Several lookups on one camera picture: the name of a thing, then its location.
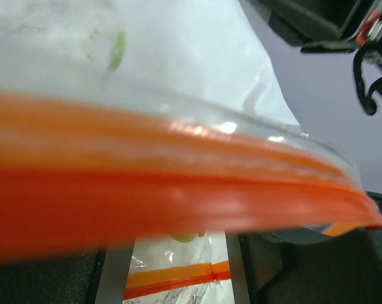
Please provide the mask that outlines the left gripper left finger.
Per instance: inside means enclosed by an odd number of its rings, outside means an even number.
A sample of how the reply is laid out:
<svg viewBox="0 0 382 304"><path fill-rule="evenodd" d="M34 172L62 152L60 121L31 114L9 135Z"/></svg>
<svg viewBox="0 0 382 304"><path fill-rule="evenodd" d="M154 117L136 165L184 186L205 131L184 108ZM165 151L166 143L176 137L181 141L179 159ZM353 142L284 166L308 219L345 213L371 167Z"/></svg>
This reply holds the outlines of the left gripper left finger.
<svg viewBox="0 0 382 304"><path fill-rule="evenodd" d="M133 249L0 264L0 303L122 303Z"/></svg>

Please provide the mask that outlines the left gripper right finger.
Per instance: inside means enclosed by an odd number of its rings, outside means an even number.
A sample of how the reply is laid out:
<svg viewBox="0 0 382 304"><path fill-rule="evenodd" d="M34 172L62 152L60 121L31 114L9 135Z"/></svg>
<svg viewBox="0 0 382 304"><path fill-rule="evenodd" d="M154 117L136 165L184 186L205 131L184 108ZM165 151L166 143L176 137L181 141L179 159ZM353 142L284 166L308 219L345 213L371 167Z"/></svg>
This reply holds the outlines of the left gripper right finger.
<svg viewBox="0 0 382 304"><path fill-rule="evenodd" d="M314 244L226 234L236 303L382 303L382 229Z"/></svg>

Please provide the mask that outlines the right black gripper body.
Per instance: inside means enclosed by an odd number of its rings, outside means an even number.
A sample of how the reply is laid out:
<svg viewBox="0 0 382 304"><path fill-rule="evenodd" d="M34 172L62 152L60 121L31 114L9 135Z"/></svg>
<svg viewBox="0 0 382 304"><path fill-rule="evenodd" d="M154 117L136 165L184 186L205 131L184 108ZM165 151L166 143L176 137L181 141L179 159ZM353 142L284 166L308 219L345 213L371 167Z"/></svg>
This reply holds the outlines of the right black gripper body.
<svg viewBox="0 0 382 304"><path fill-rule="evenodd" d="M302 53L354 53L353 79L363 111L382 97L382 1L261 1L270 28Z"/></svg>

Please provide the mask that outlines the zip bag with berries grapes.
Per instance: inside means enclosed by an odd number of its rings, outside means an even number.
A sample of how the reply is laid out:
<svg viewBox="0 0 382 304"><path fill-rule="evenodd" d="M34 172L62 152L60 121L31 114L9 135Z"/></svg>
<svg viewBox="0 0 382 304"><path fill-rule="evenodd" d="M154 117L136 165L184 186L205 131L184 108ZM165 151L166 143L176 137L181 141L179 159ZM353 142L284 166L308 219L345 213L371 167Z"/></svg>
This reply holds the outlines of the zip bag with berries grapes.
<svg viewBox="0 0 382 304"><path fill-rule="evenodd" d="M301 133L257 15L0 1L0 264L133 244L122 303L235 303L226 234L382 229L346 154Z"/></svg>

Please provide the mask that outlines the green fake grape bunch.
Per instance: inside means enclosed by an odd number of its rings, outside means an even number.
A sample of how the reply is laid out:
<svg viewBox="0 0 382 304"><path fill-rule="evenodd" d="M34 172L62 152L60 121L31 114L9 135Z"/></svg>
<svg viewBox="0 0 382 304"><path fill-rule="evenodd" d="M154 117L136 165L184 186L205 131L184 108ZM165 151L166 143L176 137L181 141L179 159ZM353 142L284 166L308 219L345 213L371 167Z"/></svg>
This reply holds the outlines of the green fake grape bunch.
<svg viewBox="0 0 382 304"><path fill-rule="evenodd" d="M109 70L116 70L124 57L126 47L126 34L124 31L117 33L116 38L114 39L111 49L108 62Z"/></svg>

